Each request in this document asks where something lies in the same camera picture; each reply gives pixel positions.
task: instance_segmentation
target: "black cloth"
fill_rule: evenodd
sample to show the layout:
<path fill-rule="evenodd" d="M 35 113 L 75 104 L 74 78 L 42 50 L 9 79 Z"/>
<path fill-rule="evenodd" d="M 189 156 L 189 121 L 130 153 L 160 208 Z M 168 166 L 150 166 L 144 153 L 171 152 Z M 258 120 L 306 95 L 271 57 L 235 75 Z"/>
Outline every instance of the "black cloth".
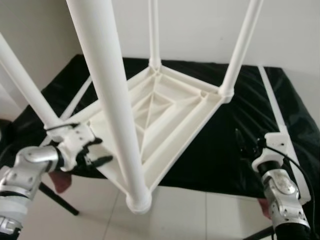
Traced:
<path fill-rule="evenodd" d="M 127 79 L 148 66 L 147 59 L 124 58 Z M 162 64 L 181 73 L 219 86 L 228 65 L 163 60 Z M 287 125 L 301 166 L 308 173 L 314 191 L 320 192 L 320 132 L 290 80 L 280 68 L 266 67 L 278 105 Z M 42 91 L 58 116 L 89 77 L 82 55 L 75 56 L 59 75 Z M 166 174 L 160 185 L 199 191 L 263 197 L 263 187 L 247 162 L 241 161 L 235 128 L 242 131 L 251 148 L 265 133 L 278 127 L 255 66 L 242 66 L 230 103 L 222 105 L 193 142 Z M 74 113 L 97 99 L 91 84 Z M 5 159 L 10 165 L 15 152 L 26 146 L 37 146 L 46 136 L 43 124 L 28 106 L 12 123 L 12 148 Z M 74 169 L 71 173 L 87 177 L 103 177 L 98 171 Z"/>

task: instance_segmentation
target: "black tripod leg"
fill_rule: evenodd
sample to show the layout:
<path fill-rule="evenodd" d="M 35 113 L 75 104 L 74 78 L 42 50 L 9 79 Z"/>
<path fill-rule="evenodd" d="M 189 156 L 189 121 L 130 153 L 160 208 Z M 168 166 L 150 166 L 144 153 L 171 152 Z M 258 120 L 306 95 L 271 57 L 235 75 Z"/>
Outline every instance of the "black tripod leg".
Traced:
<path fill-rule="evenodd" d="M 58 203 L 60 206 L 62 206 L 64 209 L 68 210 L 73 215 L 77 216 L 79 214 L 79 211 L 77 209 L 75 209 L 73 206 L 67 203 L 62 197 L 55 194 L 55 192 L 52 191 L 43 182 L 40 183 L 39 190 L 43 192 L 45 195 L 47 195 L 49 198 L 51 198 L 53 201 Z"/>
<path fill-rule="evenodd" d="M 260 240 L 263 239 L 265 237 L 271 236 L 271 234 L 273 234 L 274 232 L 274 228 L 272 226 L 263 229 L 251 236 L 248 236 L 247 238 L 243 239 L 243 240 Z"/>

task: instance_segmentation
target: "robotic hand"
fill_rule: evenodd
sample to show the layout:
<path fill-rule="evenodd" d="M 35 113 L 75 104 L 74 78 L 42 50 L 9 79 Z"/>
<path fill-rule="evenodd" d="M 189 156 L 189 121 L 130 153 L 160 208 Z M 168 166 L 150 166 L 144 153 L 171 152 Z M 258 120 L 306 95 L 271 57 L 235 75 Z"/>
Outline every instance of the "robotic hand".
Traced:
<path fill-rule="evenodd" d="M 81 164 L 99 167 L 112 160 L 112 156 L 107 156 L 91 162 L 85 157 L 88 146 L 101 142 L 89 126 L 79 124 L 67 132 L 57 147 L 30 146 L 20 150 L 14 167 L 0 181 L 0 239 L 18 238 L 43 173 L 58 169 L 69 171 Z"/>
<path fill-rule="evenodd" d="M 258 145 L 250 154 L 244 139 L 236 129 L 237 141 L 243 157 L 254 159 L 251 166 L 261 177 L 264 195 L 269 205 L 269 215 L 278 240 L 311 240 L 312 232 L 302 205 L 299 189 L 290 179 L 284 164 L 287 137 L 280 132 L 267 133 L 258 139 Z"/>

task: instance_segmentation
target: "tile floor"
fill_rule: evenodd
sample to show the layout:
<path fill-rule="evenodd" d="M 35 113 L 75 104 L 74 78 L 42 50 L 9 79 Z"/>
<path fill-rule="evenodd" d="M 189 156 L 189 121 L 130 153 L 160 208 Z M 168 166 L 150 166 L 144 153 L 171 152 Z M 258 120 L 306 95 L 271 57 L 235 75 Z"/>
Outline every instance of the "tile floor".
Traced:
<path fill-rule="evenodd" d="M 83 177 L 62 197 L 81 215 L 38 192 L 19 240 L 240 240 L 271 225 L 249 197 L 158 187 L 151 210 L 134 215 L 109 181 Z"/>

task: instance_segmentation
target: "white wall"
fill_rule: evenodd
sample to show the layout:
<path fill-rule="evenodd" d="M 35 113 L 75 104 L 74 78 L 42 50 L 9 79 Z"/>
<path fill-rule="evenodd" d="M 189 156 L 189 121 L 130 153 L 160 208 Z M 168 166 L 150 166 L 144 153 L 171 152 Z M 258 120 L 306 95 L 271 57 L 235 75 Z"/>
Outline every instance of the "white wall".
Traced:
<path fill-rule="evenodd" d="M 163 59 L 228 63 L 249 0 L 159 0 Z M 114 0 L 126 57 L 149 56 L 148 1 Z M 265 0 L 244 64 L 281 67 L 320 126 L 320 1 Z"/>
<path fill-rule="evenodd" d="M 0 0 L 0 32 L 40 90 L 81 52 L 65 0 Z M 12 120 L 27 102 L 3 72 L 0 118 Z"/>

